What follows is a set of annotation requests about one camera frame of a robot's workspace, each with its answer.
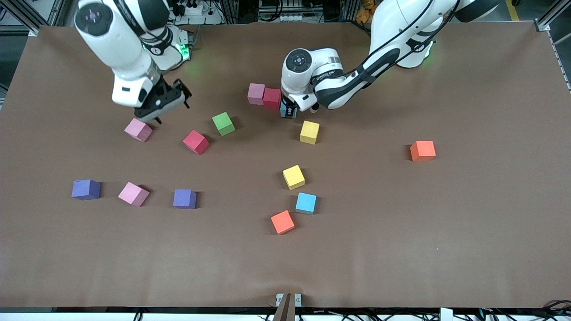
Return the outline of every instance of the cable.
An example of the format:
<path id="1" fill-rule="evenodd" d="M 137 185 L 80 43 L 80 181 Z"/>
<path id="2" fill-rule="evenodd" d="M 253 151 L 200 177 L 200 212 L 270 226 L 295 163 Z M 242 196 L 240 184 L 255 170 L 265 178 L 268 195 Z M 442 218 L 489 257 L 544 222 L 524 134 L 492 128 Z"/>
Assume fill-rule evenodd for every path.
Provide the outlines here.
<path id="1" fill-rule="evenodd" d="M 397 33 L 394 37 L 392 37 L 391 39 L 389 39 L 389 40 L 387 40 L 385 43 L 383 43 L 382 46 L 379 46 L 377 49 L 373 50 L 373 52 L 371 52 L 371 53 L 363 60 L 363 62 L 367 61 L 371 56 L 373 56 L 374 54 L 378 53 L 379 50 L 381 50 L 382 48 L 384 48 L 384 46 L 388 45 L 388 44 L 391 43 L 393 40 L 395 40 L 395 39 L 398 38 L 400 35 L 402 35 L 405 31 L 407 31 L 408 29 L 410 29 L 410 28 L 427 12 L 428 8 L 430 8 L 430 6 L 431 6 L 431 4 L 432 4 L 433 1 L 434 1 L 434 0 L 429 0 L 427 6 L 424 8 L 424 10 L 422 10 L 422 12 L 418 15 L 418 17 L 416 17 L 408 26 L 406 26 L 406 28 L 400 30 L 399 33 Z M 460 3 L 460 0 L 457 0 L 456 6 L 458 6 L 459 3 Z M 390 67 L 394 66 L 395 63 L 393 63 L 392 65 L 389 65 L 387 68 L 385 68 L 385 70 L 388 70 Z M 357 68 L 354 68 L 353 70 L 346 72 L 343 76 L 347 76 L 347 75 L 349 75 L 349 74 L 352 74 L 353 72 L 355 72 L 355 70 L 357 70 Z M 378 78 L 382 73 L 384 73 L 385 70 L 381 71 L 381 73 L 380 73 L 379 75 L 377 75 L 376 78 Z"/>
<path id="2" fill-rule="evenodd" d="M 507 313 L 503 313 L 500 309 L 496 308 L 496 310 L 498 310 L 499 313 L 505 315 L 508 319 L 510 319 L 511 321 L 517 321 L 514 317 L 512 317 L 511 315 L 507 314 Z"/>
<path id="3" fill-rule="evenodd" d="M 209 6 L 209 5 L 206 4 L 206 2 L 207 2 L 206 0 L 203 1 L 203 3 L 204 3 L 207 7 L 209 7 L 210 9 L 214 9 L 215 6 Z"/>
<path id="4" fill-rule="evenodd" d="M 351 23 L 352 25 L 354 25 L 355 27 L 361 29 L 362 31 L 365 31 L 365 33 L 366 33 L 369 37 L 371 37 L 371 29 L 365 27 L 364 25 L 360 25 L 360 24 L 358 24 L 357 22 L 355 22 L 354 20 L 341 20 L 341 21 L 339 21 L 339 23 L 346 23 L 346 22 L 349 22 L 349 23 Z"/>
<path id="5" fill-rule="evenodd" d="M 139 308 L 137 310 L 137 312 L 135 313 L 135 317 L 133 318 L 133 321 L 143 320 L 143 312 L 148 312 L 148 309 L 147 308 Z"/>
<path id="6" fill-rule="evenodd" d="M 154 34 L 151 33 L 150 31 L 147 31 L 147 33 L 150 34 L 150 35 L 152 35 L 153 37 L 155 37 L 153 40 L 155 40 L 155 41 L 162 41 L 159 37 L 157 37 L 156 35 L 154 35 Z M 178 50 L 178 48 L 175 47 L 175 46 L 173 46 L 172 43 L 169 43 L 168 45 L 169 45 L 170 47 L 172 47 L 174 50 L 176 50 L 177 53 L 180 54 L 180 60 L 179 60 L 179 62 L 176 63 L 176 67 L 175 67 L 175 68 L 177 68 L 177 67 L 179 67 L 180 64 L 183 62 L 182 53 L 180 53 L 179 50 Z"/>
<path id="7" fill-rule="evenodd" d="M 319 22 L 321 22 L 321 19 L 323 18 L 324 13 L 321 14 L 321 17 L 319 17 Z M 335 21 L 337 19 L 339 19 L 339 17 L 341 17 L 341 10 L 339 10 L 339 14 L 337 15 L 337 17 L 333 18 L 333 19 L 323 19 L 323 21 Z"/>
<path id="8" fill-rule="evenodd" d="M 212 1 L 214 3 L 214 5 L 216 6 L 216 9 L 218 10 L 218 12 L 220 13 L 221 16 L 224 16 L 224 23 L 225 24 L 229 24 L 228 21 L 230 19 L 228 19 L 228 16 L 226 15 L 225 12 L 222 11 L 222 9 L 220 8 L 220 6 L 218 6 L 218 2 L 216 1 Z"/>
<path id="9" fill-rule="evenodd" d="M 543 307 L 543 310 L 551 309 L 552 307 L 558 306 L 559 304 L 562 304 L 562 303 L 571 303 L 571 300 L 555 301 L 555 302 L 553 302 L 552 304 L 550 304 L 550 305 L 548 305 L 548 306 L 544 306 L 544 307 Z"/>
<path id="10" fill-rule="evenodd" d="M 259 19 L 262 21 L 265 21 L 265 22 L 275 21 L 276 19 L 278 19 L 282 15 L 283 9 L 284 9 L 284 3 L 283 3 L 283 0 L 280 0 L 279 5 L 276 5 L 276 12 L 274 13 L 273 17 L 271 17 L 270 19 L 264 19 L 264 18 L 259 18 Z"/>
<path id="11" fill-rule="evenodd" d="M 422 17 L 422 15 L 426 12 L 426 10 L 428 9 L 428 7 L 431 5 L 432 0 L 430 1 L 430 3 L 428 3 L 428 6 L 423 10 L 423 12 L 413 21 L 413 23 L 411 23 L 410 25 L 407 26 L 407 28 L 411 27 L 413 24 L 416 23 L 416 21 Z M 442 28 L 448 23 L 450 22 L 450 20 L 452 20 L 452 17 L 454 17 L 454 13 L 456 12 L 456 9 L 458 8 L 458 5 L 460 4 L 460 0 L 456 1 L 456 5 L 454 5 L 454 8 L 452 8 L 452 11 L 450 12 L 450 14 L 448 15 L 447 19 L 444 21 L 444 23 L 442 25 L 440 25 L 438 27 L 438 29 L 436 29 L 436 31 L 430 36 L 428 37 L 425 41 L 421 42 L 420 44 L 418 44 L 415 48 L 413 48 L 411 51 L 409 51 L 408 53 L 406 53 L 404 56 L 402 56 L 400 59 L 398 59 L 397 61 L 391 63 L 388 67 L 386 67 L 383 71 L 381 71 L 377 76 L 375 76 L 375 78 L 378 78 L 379 76 L 381 76 L 383 73 L 385 73 L 385 71 L 389 70 L 392 66 L 396 65 L 398 62 L 400 62 L 401 60 L 403 60 L 404 58 L 408 57 L 410 54 L 412 54 L 413 52 L 415 52 L 416 48 L 420 48 L 422 46 L 425 46 L 427 43 L 429 43 L 432 38 L 434 38 L 434 36 L 440 31 L 442 30 Z M 396 37 L 393 37 L 391 40 L 389 40 L 387 43 L 390 43 L 391 41 L 393 41 Z M 367 58 L 364 60 L 366 61 L 367 59 L 369 59 L 369 57 L 371 55 L 373 55 L 374 53 L 378 52 L 380 49 L 382 49 L 384 46 L 387 45 L 387 43 L 385 43 L 384 45 L 380 46 L 379 48 L 377 48 L 375 51 L 373 51 L 372 53 L 370 53 L 369 56 L 367 56 Z M 367 85 L 363 86 L 362 89 L 367 88 L 371 83 L 369 82 Z"/>

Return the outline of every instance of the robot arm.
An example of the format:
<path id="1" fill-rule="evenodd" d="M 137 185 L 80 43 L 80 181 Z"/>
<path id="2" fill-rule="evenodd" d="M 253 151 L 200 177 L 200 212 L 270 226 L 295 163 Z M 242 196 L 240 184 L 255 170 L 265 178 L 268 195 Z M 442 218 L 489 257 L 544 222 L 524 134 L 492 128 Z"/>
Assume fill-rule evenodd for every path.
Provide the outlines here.
<path id="1" fill-rule="evenodd" d="M 141 14 L 146 7 L 155 18 L 168 17 L 163 0 L 127 1 L 130 6 L 123 0 L 81 0 L 75 26 L 95 55 L 112 69 L 115 75 L 113 101 L 136 108 L 135 117 L 143 122 L 153 119 L 160 122 L 160 114 L 180 103 L 186 104 L 191 95 L 180 80 L 169 86 L 158 65 L 178 66 L 183 61 L 182 55 L 172 46 L 176 43 L 172 30 L 164 24 L 160 26 L 161 19 L 145 21 Z M 155 5 L 155 10 L 149 9 L 151 5 Z M 140 22 L 133 11 L 141 15 Z M 149 51 L 143 49 L 142 42 Z"/>
<path id="2" fill-rule="evenodd" d="M 393 65 L 418 66 L 432 45 L 425 42 L 443 26 L 448 10 L 456 9 L 468 22 L 497 6 L 497 0 L 384 0 L 373 16 L 369 56 L 351 72 L 344 72 L 333 48 L 295 49 L 287 55 L 282 67 L 284 103 L 301 111 L 315 111 L 319 105 L 339 108 Z"/>

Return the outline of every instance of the table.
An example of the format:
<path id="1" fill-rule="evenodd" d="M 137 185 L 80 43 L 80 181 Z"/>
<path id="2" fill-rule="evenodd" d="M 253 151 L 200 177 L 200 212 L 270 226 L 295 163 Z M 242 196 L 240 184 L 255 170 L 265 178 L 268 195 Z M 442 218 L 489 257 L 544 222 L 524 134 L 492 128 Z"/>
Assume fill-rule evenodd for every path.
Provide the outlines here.
<path id="1" fill-rule="evenodd" d="M 546 33 L 531 22 L 450 24 L 417 69 L 393 68 L 335 111 L 281 119 L 247 102 L 278 88 L 297 47 L 368 52 L 352 25 L 206 26 L 191 89 L 140 143 L 112 73 L 73 28 L 30 38 L 0 116 L 2 306 L 540 307 L 571 294 L 571 109 Z M 211 117 L 237 130 L 220 137 Z M 297 139 L 321 124 L 316 145 Z M 211 142 L 195 155 L 191 131 Z M 409 160 L 433 140 L 437 159 Z M 281 171 L 299 164 L 305 186 Z M 70 197 L 102 182 L 102 198 Z M 116 196 L 151 191 L 143 207 Z M 197 210 L 172 208 L 176 188 Z M 270 216 L 316 194 L 316 215 L 275 235 Z"/>

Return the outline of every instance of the black cable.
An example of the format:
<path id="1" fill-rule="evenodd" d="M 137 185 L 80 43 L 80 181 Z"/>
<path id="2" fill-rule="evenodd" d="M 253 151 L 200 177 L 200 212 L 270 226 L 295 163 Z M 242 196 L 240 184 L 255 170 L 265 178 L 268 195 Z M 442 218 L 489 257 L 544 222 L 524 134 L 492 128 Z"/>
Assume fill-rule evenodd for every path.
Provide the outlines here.
<path id="1" fill-rule="evenodd" d="M 283 9 L 284 9 L 284 2 L 283 2 L 283 0 L 280 0 L 278 5 L 276 5 L 276 12 L 274 13 L 273 17 L 271 17 L 270 19 L 264 19 L 264 18 L 259 18 L 259 19 L 262 21 L 265 21 L 265 22 L 275 21 L 276 19 L 278 19 L 282 15 Z"/>
<path id="2" fill-rule="evenodd" d="M 354 316 L 356 316 L 357 319 L 359 319 L 359 320 L 361 320 L 361 321 L 365 321 L 365 320 L 363 320 L 363 318 L 361 318 L 361 317 L 360 317 L 359 315 L 357 315 L 357 314 L 354 314 Z"/>
<path id="3" fill-rule="evenodd" d="M 341 319 L 341 321 L 345 321 L 345 319 L 347 319 L 349 321 L 355 321 L 355 320 L 349 318 L 349 315 L 344 315 L 343 318 Z"/>
<path id="4" fill-rule="evenodd" d="M 514 317 L 512 317 L 511 315 L 507 314 L 507 313 L 503 313 L 500 309 L 496 308 L 496 310 L 498 310 L 498 312 L 500 314 L 505 315 L 508 319 L 510 319 L 511 321 L 517 321 Z"/>
<path id="5" fill-rule="evenodd" d="M 153 37 L 155 37 L 155 38 L 154 38 L 155 41 L 162 41 L 159 37 L 157 37 L 156 35 L 152 34 L 150 31 L 147 31 L 147 33 L 150 34 L 150 35 L 152 35 Z M 175 67 L 175 68 L 177 68 L 177 67 L 179 67 L 180 64 L 183 62 L 182 53 L 178 50 L 177 47 L 173 46 L 172 43 L 169 43 L 168 45 L 171 46 L 174 50 L 176 50 L 176 52 L 178 52 L 178 53 L 180 54 L 180 60 L 179 60 L 179 62 L 176 63 L 176 67 Z"/>
<path id="6" fill-rule="evenodd" d="M 214 5 L 216 6 L 216 9 L 218 10 L 218 12 L 220 12 L 220 14 L 221 14 L 222 16 L 224 16 L 224 23 L 227 24 L 227 25 L 229 25 L 228 21 L 229 21 L 230 19 L 228 19 L 228 15 L 226 15 L 226 13 L 225 13 L 224 11 L 222 11 L 222 8 L 220 8 L 220 6 L 218 5 L 218 2 L 217 2 L 217 1 L 214 1 L 214 0 L 212 0 L 211 2 L 214 3 Z M 231 18 L 235 18 L 236 20 L 238 20 L 238 18 L 237 18 L 237 17 L 234 17 L 233 15 L 230 15 L 230 17 L 231 17 Z"/>
<path id="7" fill-rule="evenodd" d="M 339 14 L 337 15 L 337 17 L 335 17 L 333 19 L 323 19 L 323 21 L 324 22 L 325 21 L 335 21 L 335 20 L 339 19 L 339 17 L 341 17 L 341 9 L 339 9 Z M 321 14 L 321 17 L 319 17 L 318 23 L 321 22 L 321 18 L 323 18 L 323 13 Z"/>
<path id="8" fill-rule="evenodd" d="M 373 310 L 373 311 L 371 311 L 371 310 L 355 310 L 353 313 L 356 313 L 356 312 L 363 312 L 363 313 L 365 313 L 369 318 L 371 318 L 371 319 L 374 320 L 374 321 L 387 321 L 387 320 L 388 320 L 388 318 L 385 319 L 385 320 L 382 320 L 382 319 L 377 315 L 377 313 L 376 313 L 374 310 Z"/>
<path id="9" fill-rule="evenodd" d="M 365 31 L 365 33 L 366 33 L 369 37 L 371 37 L 371 29 L 365 27 L 364 25 L 360 25 L 360 24 L 358 24 L 357 22 L 355 22 L 354 20 L 342 20 L 342 21 L 339 21 L 339 23 L 344 23 L 344 22 L 349 22 L 349 23 L 351 23 L 352 25 L 356 26 L 357 28 L 361 29 L 362 31 Z"/>
<path id="10" fill-rule="evenodd" d="M 562 304 L 562 303 L 571 303 L 571 300 L 559 300 L 559 301 L 555 301 L 554 303 L 552 303 L 552 304 L 550 304 L 550 305 L 548 305 L 548 306 L 544 306 L 544 307 L 543 307 L 543 310 L 550 309 L 550 308 L 552 308 L 552 307 L 554 307 L 554 306 L 558 306 L 559 304 Z"/>
<path id="11" fill-rule="evenodd" d="M 434 36 L 440 31 L 442 30 L 442 28 L 448 23 L 450 22 L 450 20 L 452 20 L 452 18 L 454 17 L 454 13 L 456 12 L 456 9 L 458 8 L 458 5 L 460 4 L 460 0 L 456 1 L 456 5 L 454 5 L 454 8 L 452 8 L 452 11 L 450 12 L 450 14 L 448 15 L 448 18 L 444 21 L 444 23 L 442 25 L 440 25 L 438 27 L 438 29 L 436 29 L 436 31 L 434 33 L 432 33 L 432 35 L 430 37 L 428 37 L 425 41 L 421 42 L 420 44 L 418 44 L 415 48 L 413 48 L 411 51 L 409 51 L 408 53 L 406 53 L 404 56 L 402 56 L 402 58 L 398 59 L 397 61 L 391 63 L 387 68 L 385 68 L 383 71 L 381 71 L 377 76 L 375 76 L 375 78 L 378 78 L 379 76 L 381 76 L 385 71 L 389 70 L 392 66 L 396 65 L 398 62 L 400 62 L 401 60 L 403 60 L 404 58 L 408 57 L 410 54 L 412 54 L 413 52 L 415 52 L 416 48 L 420 48 L 422 46 L 426 46 L 427 43 L 429 43 L 430 41 L 432 41 L 432 38 L 434 38 Z M 425 8 L 425 10 L 415 19 L 415 21 L 413 21 L 413 23 L 411 23 L 410 25 L 408 25 L 408 27 L 410 27 L 412 24 L 414 24 L 426 11 L 426 9 L 428 9 L 428 7 L 430 6 L 430 3 L 428 4 L 427 8 Z M 377 52 L 378 50 L 380 50 L 382 47 L 384 47 L 386 44 L 382 45 L 381 47 L 377 48 L 375 51 L 373 51 L 369 56 L 367 56 L 367 58 L 365 59 L 365 61 L 375 52 Z"/>
<path id="12" fill-rule="evenodd" d="M 143 320 L 143 312 L 148 312 L 148 309 L 146 308 L 139 308 L 137 310 L 137 312 L 135 313 L 135 317 L 133 318 L 133 321 L 141 321 Z"/>
<path id="13" fill-rule="evenodd" d="M 427 6 L 424 8 L 424 10 L 422 10 L 422 12 L 418 15 L 418 17 L 416 17 L 406 28 L 402 29 L 399 31 L 399 33 L 397 33 L 394 37 L 392 37 L 391 39 L 387 40 L 385 43 L 383 43 L 382 46 L 379 46 L 377 49 L 373 50 L 373 52 L 371 52 L 366 58 L 365 60 L 363 60 L 363 62 L 367 61 L 367 59 L 369 59 L 371 56 L 373 56 L 374 54 L 378 53 L 379 50 L 381 50 L 382 48 L 384 48 L 384 46 L 388 45 L 389 43 L 391 43 L 393 40 L 395 40 L 396 38 L 398 38 L 400 35 L 402 35 L 405 31 L 407 31 L 408 29 L 410 29 L 428 10 L 428 8 L 430 8 L 432 2 L 434 0 L 429 0 Z M 385 70 L 388 70 L 390 67 L 392 67 L 394 64 L 389 65 L 387 68 L 385 68 Z M 348 71 L 344 74 L 344 76 L 347 76 L 349 74 L 352 74 L 353 72 L 355 72 L 355 70 L 357 70 L 357 68 Z"/>

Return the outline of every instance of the green led light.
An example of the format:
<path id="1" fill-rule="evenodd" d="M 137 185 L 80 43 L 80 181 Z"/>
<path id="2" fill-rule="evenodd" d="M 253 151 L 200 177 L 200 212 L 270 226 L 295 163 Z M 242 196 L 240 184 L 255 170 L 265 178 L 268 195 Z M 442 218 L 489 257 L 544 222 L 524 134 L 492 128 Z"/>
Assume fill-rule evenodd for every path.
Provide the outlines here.
<path id="1" fill-rule="evenodd" d="M 190 53 L 188 51 L 188 46 L 187 45 L 179 45 L 178 43 L 176 44 L 176 49 L 180 52 L 180 54 L 182 55 L 182 60 L 186 60 L 188 59 L 188 57 L 190 57 Z"/>

